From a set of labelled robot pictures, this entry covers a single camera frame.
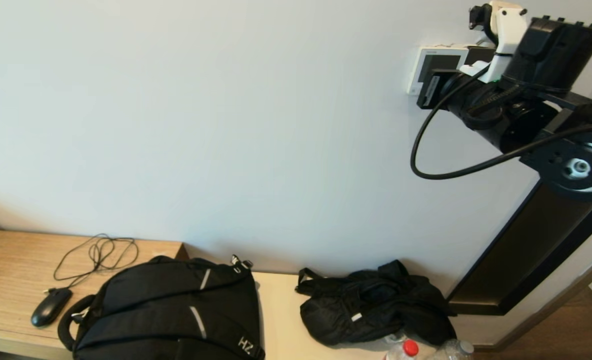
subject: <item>computer mouse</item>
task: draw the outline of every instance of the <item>computer mouse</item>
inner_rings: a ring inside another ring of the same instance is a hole
[[[51,324],[61,313],[67,301],[72,297],[72,290],[67,287],[49,289],[47,297],[40,302],[36,310],[31,314],[31,325],[40,328]]]

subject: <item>mouse cable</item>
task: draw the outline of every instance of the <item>mouse cable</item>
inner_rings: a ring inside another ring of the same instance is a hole
[[[107,258],[116,250],[116,243],[119,242],[126,242],[127,247],[125,247],[122,253],[120,253],[118,259],[116,259],[116,262],[114,262],[113,264],[105,264]],[[87,255],[89,256],[89,259],[92,261],[92,269],[90,271],[78,275],[58,277],[58,271],[63,266],[65,259],[67,259],[67,257],[71,253],[74,253],[74,251],[83,248],[87,244],[90,244],[89,248],[87,249]],[[121,260],[125,257],[127,251],[130,250],[130,248],[134,248],[136,250],[134,258],[126,264],[119,265]],[[104,233],[94,235],[89,239],[85,240],[82,244],[79,244],[75,248],[72,248],[70,251],[67,251],[67,253],[65,253],[65,255],[58,263],[58,266],[56,266],[56,269],[54,269],[53,278],[57,281],[72,280],[72,282],[67,287],[65,287],[65,289],[70,289],[78,284],[81,284],[83,281],[86,280],[86,278],[88,278],[91,274],[94,274],[95,272],[114,271],[134,264],[134,262],[136,262],[136,259],[138,259],[138,255],[138,244],[136,244],[136,240],[133,237],[110,237],[109,235]]]

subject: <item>water bottle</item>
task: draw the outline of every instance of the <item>water bottle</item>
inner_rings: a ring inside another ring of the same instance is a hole
[[[382,360],[411,360],[418,354],[418,344],[414,340],[405,340],[394,344]]]
[[[474,360],[474,345],[462,340],[447,340],[431,360]]]
[[[389,344],[390,346],[394,344],[399,344],[404,342],[408,339],[407,334],[403,330],[396,331],[394,333],[390,333],[389,335],[383,337],[383,340]]]

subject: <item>cable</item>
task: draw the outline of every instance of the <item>cable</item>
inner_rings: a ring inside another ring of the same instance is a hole
[[[479,116],[480,114],[483,114],[484,112],[486,112],[492,108],[498,107],[499,105],[503,104],[504,102],[517,97],[518,95],[520,95],[520,93],[522,91],[523,91],[523,87],[518,84],[515,84],[512,87],[510,87],[509,89],[506,89],[505,91],[503,91],[501,93],[491,95],[490,97],[486,98],[485,100],[482,100],[478,104],[470,107],[469,109],[467,109],[467,115],[475,118],[475,117]]]
[[[492,12],[494,11],[494,7],[492,7],[490,4],[484,4],[482,8],[485,12],[485,18],[483,19],[483,32],[485,33],[485,36],[487,36],[487,38],[490,39],[490,41],[494,43],[496,47],[498,47],[498,36],[492,31]]]
[[[66,277],[59,278],[58,277],[58,270],[60,270],[61,267],[63,266],[65,259],[74,251],[83,248],[83,246],[85,246],[86,244],[88,244],[90,242],[93,242],[94,240],[95,240],[95,243],[91,244],[90,247],[87,249],[87,255],[89,256],[89,259],[93,263],[93,267],[92,267],[91,271],[81,273],[79,275],[66,276]],[[125,247],[125,249],[122,251],[122,253],[120,253],[120,256],[118,256],[118,259],[116,259],[116,262],[114,262],[114,264],[105,265],[104,264],[105,260],[114,252],[114,250],[116,250],[116,245],[115,245],[116,242],[126,242],[127,247]],[[109,252],[104,253],[104,249],[106,248],[106,246],[108,244],[111,245],[111,249],[109,250]],[[136,254],[135,254],[134,258],[130,262],[127,262],[126,264],[122,264],[119,266],[121,260],[123,259],[123,257],[127,253],[127,251],[132,247],[134,247],[136,249]],[[62,257],[62,259],[60,260],[60,262],[56,266],[56,269],[54,269],[53,278],[54,278],[54,280],[57,280],[57,281],[73,279],[73,281],[67,287],[65,287],[65,289],[69,289],[69,288],[75,287],[78,284],[81,284],[83,281],[86,280],[86,278],[88,278],[88,276],[90,276],[91,274],[94,274],[95,272],[114,271],[117,269],[122,269],[122,268],[128,267],[131,264],[134,264],[134,262],[136,262],[136,259],[138,259],[138,255],[139,255],[138,244],[136,244],[136,240],[133,239],[133,237],[110,237],[107,234],[94,235],[94,236],[90,237],[89,239],[85,240],[82,244],[79,244],[75,248],[72,248],[70,251],[67,251],[67,253],[65,253],[65,255]]]
[[[425,133],[425,130],[427,129],[427,126],[429,125],[430,121],[434,118],[435,114],[440,110],[442,105],[447,100],[449,100],[449,98],[451,98],[451,96],[453,96],[457,92],[461,91],[463,88],[467,87],[469,84],[472,84],[472,82],[474,82],[474,80],[478,79],[483,74],[485,74],[488,71],[489,67],[490,66],[487,66],[486,68],[482,69],[481,71],[476,73],[474,76],[470,77],[468,80],[463,82],[463,84],[459,85],[458,87],[454,88],[452,91],[447,93],[440,101],[438,101],[438,103],[436,104],[436,106],[434,106],[434,108],[431,110],[431,112],[429,112],[429,115],[427,115],[427,118],[424,120],[424,123],[422,123],[420,130],[418,130],[418,134],[416,135],[416,138],[414,141],[414,146],[412,147],[411,157],[409,160],[409,165],[412,168],[412,171],[414,172],[415,175],[419,176],[420,178],[424,178],[424,179],[428,179],[428,180],[447,180],[447,179],[459,178],[461,176],[465,176],[465,175],[476,173],[481,170],[485,170],[485,169],[490,168],[492,166],[497,166],[498,164],[502,164],[502,163],[504,163],[508,160],[511,160],[513,158],[516,158],[516,157],[520,157],[526,153],[529,153],[530,151],[532,151],[536,148],[540,148],[541,146],[545,146],[546,144],[549,144],[551,142],[558,141],[560,139],[565,139],[566,137],[570,137],[575,134],[591,133],[592,132],[592,125],[575,127],[574,129],[564,130],[564,131],[552,134],[552,135],[545,137],[543,139],[539,139],[537,141],[529,143],[525,146],[517,148],[516,150],[504,153],[502,155],[498,155],[497,157],[493,157],[492,159],[483,161],[479,164],[475,164],[474,166],[470,166],[470,167],[467,167],[467,168],[464,168],[461,170],[452,171],[452,172],[448,172],[448,173],[424,173],[424,172],[418,170],[417,165],[416,165],[418,146],[420,145],[420,141],[421,141],[423,134]]]

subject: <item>black bag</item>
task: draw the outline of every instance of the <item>black bag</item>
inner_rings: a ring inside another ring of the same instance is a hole
[[[370,342],[403,329],[435,346],[456,339],[447,317],[456,313],[443,294],[425,276],[410,275],[399,261],[343,278],[323,278],[305,268],[296,291],[311,296],[300,306],[300,317],[310,335],[326,346]]]
[[[158,256],[125,269],[63,315],[58,337],[75,360],[263,360],[252,264],[232,264]]]

